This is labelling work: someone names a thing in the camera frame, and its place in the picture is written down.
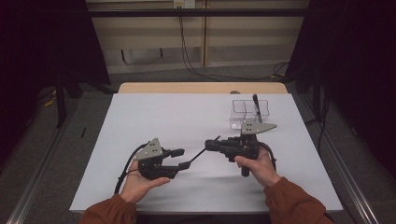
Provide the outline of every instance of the brown sleeve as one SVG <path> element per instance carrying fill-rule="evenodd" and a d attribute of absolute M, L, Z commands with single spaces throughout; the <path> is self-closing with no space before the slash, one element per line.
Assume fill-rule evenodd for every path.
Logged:
<path fill-rule="evenodd" d="M 326 208 L 318 199 L 310 196 L 285 177 L 272 187 L 265 189 L 264 193 L 273 224 L 332 223 L 325 217 Z"/>
<path fill-rule="evenodd" d="M 119 194 L 85 210 L 79 224 L 134 223 L 136 206 L 125 202 Z"/>

